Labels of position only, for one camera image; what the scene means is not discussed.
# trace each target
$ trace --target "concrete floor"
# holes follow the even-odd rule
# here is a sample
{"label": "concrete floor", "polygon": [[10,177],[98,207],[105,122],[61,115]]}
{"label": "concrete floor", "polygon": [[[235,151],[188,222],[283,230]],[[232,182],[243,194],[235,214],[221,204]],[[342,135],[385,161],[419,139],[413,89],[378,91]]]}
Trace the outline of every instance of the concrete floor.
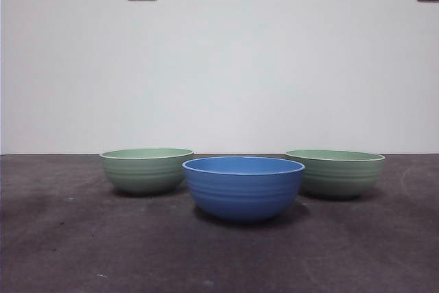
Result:
{"label": "concrete floor", "polygon": [[134,198],[95,155],[1,157],[2,292],[439,292],[439,155],[388,155],[344,202],[297,197],[257,225],[183,184]]}

